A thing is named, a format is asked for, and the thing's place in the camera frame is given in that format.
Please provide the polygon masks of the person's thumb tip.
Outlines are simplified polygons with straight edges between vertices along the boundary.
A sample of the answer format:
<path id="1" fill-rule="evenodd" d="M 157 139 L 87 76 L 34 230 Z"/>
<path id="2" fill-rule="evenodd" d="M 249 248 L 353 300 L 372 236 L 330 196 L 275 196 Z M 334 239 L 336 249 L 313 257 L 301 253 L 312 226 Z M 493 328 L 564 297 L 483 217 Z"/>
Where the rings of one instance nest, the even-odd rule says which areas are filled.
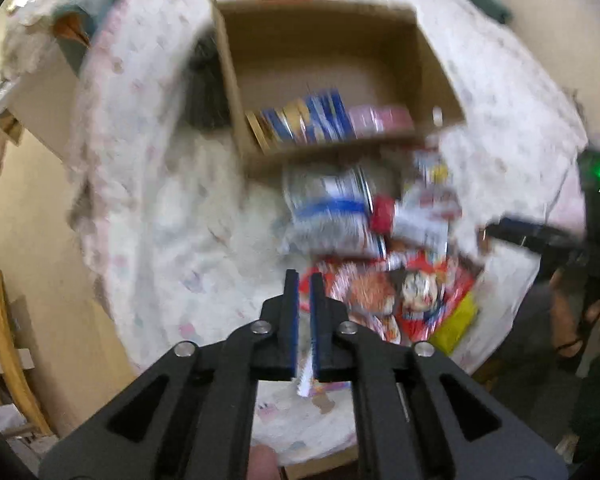
<path id="1" fill-rule="evenodd" d="M 277 455 L 266 445 L 255 445 L 250 448 L 247 480 L 280 480 Z"/>

